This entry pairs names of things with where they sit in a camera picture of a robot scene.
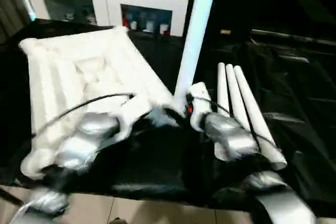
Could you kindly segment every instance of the wrinkled black fabric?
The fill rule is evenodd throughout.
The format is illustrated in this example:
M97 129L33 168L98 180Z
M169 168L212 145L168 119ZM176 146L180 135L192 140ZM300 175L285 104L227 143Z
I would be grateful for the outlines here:
M30 151L29 76L17 44L24 38L46 38L105 29L37 20L1 48L2 154L0 180L16 178L31 186L19 166ZM129 33L153 70L174 92L183 52L177 38ZM194 82L204 81L216 100L217 64L241 65L252 92L288 167L284 180L317 215L335 216L336 58L311 50L312 45L267 46L220 42L203 47ZM214 157L213 142L192 131L174 113L156 110L135 125L131 137L104 150L93 169L73 188L77 192L131 199L185 202L211 208L249 210L241 185L251 172L270 169L260 155L234 163Z
M288 161L281 175L319 214L334 215L329 208L336 202L336 88L332 56L321 54L319 58L316 52L294 54L290 48L250 43L222 47L223 50L203 49L195 81L205 81L216 99L217 64L241 65L272 136ZM210 152L205 159L218 163L211 155ZM244 195L237 188L224 188L214 197L223 190L237 198Z

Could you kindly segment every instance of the glass cabinet door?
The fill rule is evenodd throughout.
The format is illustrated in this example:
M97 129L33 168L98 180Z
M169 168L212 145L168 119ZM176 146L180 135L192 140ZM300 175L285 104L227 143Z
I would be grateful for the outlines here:
M50 19L97 25L92 0L44 0Z
M132 30L169 35L172 11L121 4L122 25Z

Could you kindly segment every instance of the white foam stick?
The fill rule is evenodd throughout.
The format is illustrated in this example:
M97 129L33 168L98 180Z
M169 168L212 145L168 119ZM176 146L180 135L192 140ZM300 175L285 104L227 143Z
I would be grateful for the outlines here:
M227 109L227 111L229 111L229 98L227 94L225 64L222 62L218 64L217 102L219 105ZM229 116L229 113L220 108L218 108L218 113L223 116ZM219 142L216 142L214 147L215 157L219 160L226 161L224 147Z
M245 129L250 130L250 125L248 123L242 95L240 94L237 79L233 71L233 66L231 64L226 65L226 74L227 74L227 82L229 84L233 115L235 115L235 117L238 119L238 121L243 125Z
M218 64L217 102L227 111L229 111L229 98L227 95L225 64L222 62ZM218 108L218 113L224 116L229 116L229 114L226 111L220 108Z
M275 142L271 133L269 132L268 126L263 118L260 108L252 94L252 91L246 81L242 68L240 66L235 66L234 72L236 74L236 78L239 84L239 88L241 94L244 99L244 103L246 105L248 116L251 120L251 124L256 134L265 137L269 141L271 141L274 145ZM262 138L258 138L261 152L267 157L273 164L274 169L280 170L285 168L287 165L286 159L278 149L274 148L270 143Z

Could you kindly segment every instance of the white cylindrical tube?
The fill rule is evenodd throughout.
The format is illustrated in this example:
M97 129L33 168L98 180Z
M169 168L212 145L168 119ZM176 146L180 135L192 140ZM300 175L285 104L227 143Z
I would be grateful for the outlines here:
M222 62L218 64L217 102L227 111L229 111L229 97L227 95L225 64ZM217 111L221 115L229 116L229 113L220 108L218 108Z
M251 120L254 132L257 135L260 135L268 139L275 145L273 137L269 132L268 126L265 122L265 119L263 118L260 108L246 81L242 68L240 66L235 66L234 72L236 74L239 88L243 96L244 103L246 105L248 116ZM280 170L282 168L285 168L287 162L281 151L279 149L276 149L274 146L272 146L272 144L268 143L266 140L263 140L261 137L259 137L258 139L262 154L272 162L274 169Z
M181 110L184 109L185 95L194 80L212 2L213 0L194 1L174 95L175 106Z
M238 82L233 70L233 66L231 64L226 65L226 74L227 82L229 85L233 115L235 115L239 123L241 123L242 126L249 131L250 125L245 111L242 95L240 94Z
M227 111L229 111L229 97L227 94L225 64L222 62L218 64L217 102ZM217 109L217 112L223 116L229 116L229 113L220 108ZM226 161L227 158L225 155L224 147L219 142L216 142L214 146L215 146L215 157L222 161Z

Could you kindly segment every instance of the black cable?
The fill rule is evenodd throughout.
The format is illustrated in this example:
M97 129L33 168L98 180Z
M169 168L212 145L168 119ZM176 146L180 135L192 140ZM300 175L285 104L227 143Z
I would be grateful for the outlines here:
M96 97L96 98L93 98L93 99L90 99L88 101L85 101L77 106L74 106L70 109L68 109L67 111L63 112L62 114L59 114L58 116L56 116L55 118L53 118L52 120L50 120L49 122L47 122L45 125L43 125L35 134L34 137L38 137L39 135L41 135L42 133L44 133L48 127L52 126L54 123L56 123L58 120L60 120L63 116L69 114L70 112L76 110L76 109L79 109L89 103L93 103L93 102L96 102L96 101L99 101L99 100L103 100L103 99L106 99L106 98L109 98L109 97L130 97L130 98L133 98L135 96L135 94L133 93L116 93L116 94L107 94L107 95L103 95L101 97Z
M244 128L244 127L243 127L243 124L242 124L242 123L241 123L241 122L240 122L240 121L239 121L233 114L231 114L226 108L224 108L223 106L221 106L221 105L218 104L217 102L208 100L208 99L203 98L203 97L192 97L192 98L193 98L193 99L198 99L198 100L207 101L207 102L210 103L211 105L215 105L215 106L217 106L218 108L224 110L226 113L229 114L229 116L230 116L232 119L234 119L234 120L240 125L240 127L242 127L242 128L243 128L244 130L246 130L247 132L251 133L252 135L255 134L255 135L257 136L256 139L257 139L258 143L260 143L260 141L258 140L258 137L259 137L259 138L265 140L266 142L268 142L273 148L275 148L276 150L278 150L279 152L282 153L282 150L279 149L279 148L278 148L278 147L277 147L271 140L267 139L267 138L264 137L264 136L261 136L261 135L257 134L256 132L252 132L252 131L249 131L248 129Z

